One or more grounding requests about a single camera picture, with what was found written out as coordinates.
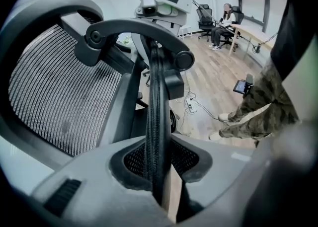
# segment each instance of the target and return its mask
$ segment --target wooden floor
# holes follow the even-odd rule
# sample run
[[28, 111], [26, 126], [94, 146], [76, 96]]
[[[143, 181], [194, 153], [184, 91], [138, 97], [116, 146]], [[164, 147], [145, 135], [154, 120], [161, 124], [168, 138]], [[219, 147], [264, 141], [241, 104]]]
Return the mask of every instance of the wooden floor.
[[[244, 57], [244, 51], [237, 49], [231, 57], [228, 57], [229, 46], [219, 51], [212, 51], [208, 46], [211, 42], [206, 37], [198, 40], [198, 35], [193, 38], [186, 37], [184, 42], [190, 48], [195, 57], [192, 68], [182, 72], [185, 81], [185, 90], [196, 94], [195, 100], [203, 105], [214, 117], [221, 113], [229, 113], [236, 110], [242, 101], [242, 95], [233, 92], [238, 79], [245, 79], [246, 74], [257, 75], [261, 66], [250, 56]], [[140, 91], [144, 95], [143, 101], [148, 102], [149, 88], [145, 86], [146, 77], [142, 77]], [[185, 112], [184, 98], [170, 101], [170, 107], [180, 117], [178, 131], [182, 134], [201, 140], [209, 140], [211, 132], [218, 131], [225, 124], [214, 120], [199, 105], [193, 115]], [[252, 139], [221, 139], [222, 144], [238, 147], [253, 147]]]

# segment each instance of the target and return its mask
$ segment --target black mesh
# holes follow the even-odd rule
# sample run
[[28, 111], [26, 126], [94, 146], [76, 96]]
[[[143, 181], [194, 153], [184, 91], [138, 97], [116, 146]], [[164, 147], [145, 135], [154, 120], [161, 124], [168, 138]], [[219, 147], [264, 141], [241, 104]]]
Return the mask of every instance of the black mesh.
[[132, 173], [144, 177], [145, 144], [131, 151], [124, 157], [124, 164]]
[[199, 156], [178, 142], [172, 140], [171, 162], [176, 172], [181, 176], [199, 162]]
[[58, 25], [41, 33], [17, 61], [8, 89], [19, 119], [70, 155], [96, 147], [121, 78], [105, 62], [82, 64], [74, 55], [75, 44]]

